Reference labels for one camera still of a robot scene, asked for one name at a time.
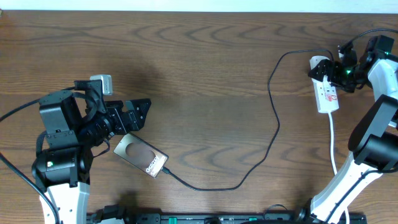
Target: white cable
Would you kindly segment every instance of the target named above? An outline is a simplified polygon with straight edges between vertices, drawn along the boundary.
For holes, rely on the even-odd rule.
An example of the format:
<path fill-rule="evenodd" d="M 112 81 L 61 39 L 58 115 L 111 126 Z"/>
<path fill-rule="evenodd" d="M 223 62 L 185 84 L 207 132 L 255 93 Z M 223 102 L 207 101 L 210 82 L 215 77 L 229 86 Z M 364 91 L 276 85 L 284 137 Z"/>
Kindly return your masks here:
<path fill-rule="evenodd" d="M 337 174 L 336 162 L 335 162 L 335 130 L 333 128 L 333 118 L 331 117 L 331 112 L 328 112 L 329 115 L 329 123 L 330 123 L 330 160 L 331 167 L 333 168 L 333 173 Z M 346 214 L 346 224 L 349 224 L 349 214 L 348 208 L 344 210 Z"/>

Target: power strip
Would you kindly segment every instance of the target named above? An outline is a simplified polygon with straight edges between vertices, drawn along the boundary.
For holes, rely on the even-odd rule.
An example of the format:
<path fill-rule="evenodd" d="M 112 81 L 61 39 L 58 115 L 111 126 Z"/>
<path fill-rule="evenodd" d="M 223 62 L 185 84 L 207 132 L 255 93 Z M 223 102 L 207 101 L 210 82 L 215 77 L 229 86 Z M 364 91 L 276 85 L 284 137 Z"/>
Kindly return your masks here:
<path fill-rule="evenodd" d="M 315 68 L 318 63 L 323 60 L 328 59 L 325 56 L 314 56 L 310 60 L 311 70 Z M 317 107 L 319 113 L 331 113 L 337 110 L 338 100 L 336 87 L 331 86 L 328 82 L 328 77 L 323 77 L 323 82 L 312 79 L 313 88 L 315 90 L 315 99 L 317 100 Z"/>

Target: brown table surface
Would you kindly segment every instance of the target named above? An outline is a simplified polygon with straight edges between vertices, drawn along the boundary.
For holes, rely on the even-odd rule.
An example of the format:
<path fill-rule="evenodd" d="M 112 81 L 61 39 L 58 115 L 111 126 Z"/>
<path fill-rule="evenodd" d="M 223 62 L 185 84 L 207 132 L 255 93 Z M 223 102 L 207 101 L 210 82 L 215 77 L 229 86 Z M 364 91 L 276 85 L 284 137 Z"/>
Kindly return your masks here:
<path fill-rule="evenodd" d="M 397 28 L 397 21 L 397 15 L 377 14 L 6 11 L 0 19 L 0 113 L 74 80 L 110 74 L 114 95 L 106 100 L 152 100 L 136 134 L 169 155 L 169 169 L 198 187 L 232 187 L 264 156 L 277 127 L 266 83 L 279 57 L 328 48 L 337 58 L 337 45 L 368 29 Z M 370 36 L 355 43 L 358 55 Z M 271 84 L 279 135 L 265 163 L 238 190 L 195 192 L 165 174 L 151 179 L 110 152 L 91 168 L 88 212 L 115 203 L 176 213 L 302 206 L 333 177 L 328 116 L 317 113 L 307 77 L 313 55 L 289 55 L 280 64 Z M 373 102 L 368 87 L 339 91 L 340 109 L 333 113 L 338 167 Z M 43 130 L 37 105 L 1 123 L 1 152 L 30 178 Z M 111 140 L 112 149 L 120 139 Z M 0 223 L 43 223 L 36 192 L 4 164 L 0 178 Z M 397 187 L 397 175 L 385 175 L 349 210 L 364 212 L 369 223 L 396 223 Z"/>

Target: wooden table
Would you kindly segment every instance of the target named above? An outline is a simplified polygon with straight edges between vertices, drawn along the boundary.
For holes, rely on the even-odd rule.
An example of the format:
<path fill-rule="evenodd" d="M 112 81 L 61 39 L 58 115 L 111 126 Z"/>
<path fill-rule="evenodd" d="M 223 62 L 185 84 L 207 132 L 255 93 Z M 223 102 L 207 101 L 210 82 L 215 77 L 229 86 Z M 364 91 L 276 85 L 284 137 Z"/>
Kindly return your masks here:
<path fill-rule="evenodd" d="M 146 126 L 136 134 L 170 156 L 169 169 L 198 187 L 232 187 L 264 156 L 277 127 L 266 82 L 279 57 L 328 48 L 337 58 L 337 45 L 368 29 L 397 28 L 397 21 L 377 14 L 6 11 L 0 113 L 74 80 L 110 74 L 114 95 L 106 100 L 152 100 Z M 355 43 L 358 55 L 370 36 Z M 271 85 L 279 135 L 238 190 L 194 192 L 164 174 L 151 179 L 110 152 L 93 163 L 88 211 L 115 203 L 178 213 L 302 206 L 333 177 L 328 116 L 317 113 L 307 77 L 313 55 L 289 55 L 280 64 Z M 333 113 L 338 167 L 374 98 L 366 88 L 339 92 L 339 101 Z M 43 130 L 37 105 L 1 123 L 1 152 L 29 177 Z M 112 149 L 120 139 L 112 139 Z M 0 223 L 43 223 L 38 195 L 3 164 L 0 178 Z M 396 223 L 397 187 L 397 176 L 385 175 L 349 210 L 364 212 L 369 223 Z"/>

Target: white backdrop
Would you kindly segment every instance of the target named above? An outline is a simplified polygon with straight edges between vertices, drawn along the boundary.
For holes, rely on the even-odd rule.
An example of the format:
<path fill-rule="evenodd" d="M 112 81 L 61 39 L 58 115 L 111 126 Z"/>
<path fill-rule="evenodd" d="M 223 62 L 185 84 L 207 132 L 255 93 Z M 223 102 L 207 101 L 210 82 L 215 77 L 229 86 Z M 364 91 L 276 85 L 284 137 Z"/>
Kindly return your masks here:
<path fill-rule="evenodd" d="M 0 0 L 0 8 L 188 12 L 398 13 L 398 0 Z"/>

